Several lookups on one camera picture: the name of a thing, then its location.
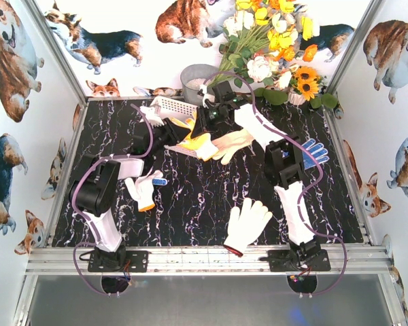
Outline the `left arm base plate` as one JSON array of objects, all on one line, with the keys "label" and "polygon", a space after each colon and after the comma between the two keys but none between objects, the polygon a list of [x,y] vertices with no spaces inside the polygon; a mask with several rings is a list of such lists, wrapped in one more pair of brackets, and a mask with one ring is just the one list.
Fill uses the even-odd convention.
[{"label": "left arm base plate", "polygon": [[105,252],[96,248],[90,253],[89,272],[146,272],[149,253],[147,251]]}]

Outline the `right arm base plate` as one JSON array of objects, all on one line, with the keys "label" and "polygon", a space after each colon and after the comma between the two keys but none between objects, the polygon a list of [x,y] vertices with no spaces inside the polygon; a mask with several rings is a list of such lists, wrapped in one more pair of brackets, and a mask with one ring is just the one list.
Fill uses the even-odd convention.
[{"label": "right arm base plate", "polygon": [[303,272],[305,270],[328,272],[331,270],[328,253],[323,249],[307,258],[299,258],[289,250],[272,250],[267,251],[267,256],[260,257],[258,260],[267,262],[272,272]]}]

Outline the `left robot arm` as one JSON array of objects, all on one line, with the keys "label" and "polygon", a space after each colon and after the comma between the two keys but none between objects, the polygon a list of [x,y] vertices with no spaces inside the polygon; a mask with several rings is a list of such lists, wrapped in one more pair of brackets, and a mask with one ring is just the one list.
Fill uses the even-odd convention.
[{"label": "left robot arm", "polygon": [[188,128],[174,124],[169,118],[153,127],[144,114],[141,117],[143,121],[137,123],[126,153],[100,158],[84,154],[69,188],[72,208],[85,219],[96,248],[107,253],[116,252],[122,242],[112,216],[117,182],[144,175],[158,151],[181,143],[190,133]]}]

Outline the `white plastic storage basket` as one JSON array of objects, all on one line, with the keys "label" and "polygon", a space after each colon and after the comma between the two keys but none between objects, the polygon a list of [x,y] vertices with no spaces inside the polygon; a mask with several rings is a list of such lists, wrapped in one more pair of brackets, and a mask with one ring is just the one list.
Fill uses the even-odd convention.
[{"label": "white plastic storage basket", "polygon": [[[196,105],[163,96],[156,96],[150,103],[149,107],[154,108],[155,114],[161,119],[174,117],[183,122],[185,122],[188,118],[193,118],[193,115],[196,113],[198,108]],[[195,151],[186,149],[180,145],[165,145],[165,149],[197,158]]]}]

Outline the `cream glove red cuff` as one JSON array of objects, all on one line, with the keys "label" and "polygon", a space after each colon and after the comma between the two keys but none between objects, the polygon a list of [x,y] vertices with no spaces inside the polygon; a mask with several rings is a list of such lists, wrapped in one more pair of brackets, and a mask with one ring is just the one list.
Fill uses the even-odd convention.
[{"label": "cream glove red cuff", "polygon": [[261,201],[245,198],[241,208],[234,206],[230,211],[224,248],[242,257],[248,245],[262,234],[272,216],[273,213]]}]

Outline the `white glove orange cuff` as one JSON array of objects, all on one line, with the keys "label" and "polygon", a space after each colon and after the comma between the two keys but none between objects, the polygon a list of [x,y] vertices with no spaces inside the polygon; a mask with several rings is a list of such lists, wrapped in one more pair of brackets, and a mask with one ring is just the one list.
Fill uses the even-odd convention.
[{"label": "white glove orange cuff", "polygon": [[182,147],[196,153],[198,159],[208,161],[218,152],[218,148],[212,143],[210,133],[202,134],[196,138],[186,138],[180,144]]}]

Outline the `cream knit glove pair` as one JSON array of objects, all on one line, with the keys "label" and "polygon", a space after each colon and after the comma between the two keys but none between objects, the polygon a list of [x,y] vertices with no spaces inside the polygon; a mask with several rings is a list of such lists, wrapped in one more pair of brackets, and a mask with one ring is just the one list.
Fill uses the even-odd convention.
[{"label": "cream knit glove pair", "polygon": [[212,156],[213,160],[221,160],[222,165],[227,165],[237,151],[249,147],[254,141],[254,137],[246,130],[230,132],[212,141],[218,151]]}]

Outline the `yellow coated work glove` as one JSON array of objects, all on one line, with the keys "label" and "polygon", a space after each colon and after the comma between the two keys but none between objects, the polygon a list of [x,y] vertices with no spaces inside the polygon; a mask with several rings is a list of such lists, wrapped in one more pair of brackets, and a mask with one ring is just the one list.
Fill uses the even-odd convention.
[{"label": "yellow coated work glove", "polygon": [[192,132],[194,130],[196,120],[194,118],[188,118],[184,123],[186,127],[190,130],[189,134],[186,136],[186,140],[187,141],[192,140]]}]

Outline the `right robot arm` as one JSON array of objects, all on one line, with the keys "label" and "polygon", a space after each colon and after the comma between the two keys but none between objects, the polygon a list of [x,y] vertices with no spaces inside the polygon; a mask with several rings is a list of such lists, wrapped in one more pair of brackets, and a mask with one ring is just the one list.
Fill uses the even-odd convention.
[{"label": "right robot arm", "polygon": [[316,245],[317,232],[312,228],[303,194],[304,158],[317,160],[298,141],[277,129],[256,108],[254,102],[236,97],[227,81],[213,89],[211,102],[206,85],[198,94],[203,103],[197,108],[197,120],[192,130],[193,139],[211,133],[217,123],[230,117],[265,151],[264,172],[282,202],[288,237],[293,251],[307,251]]}]

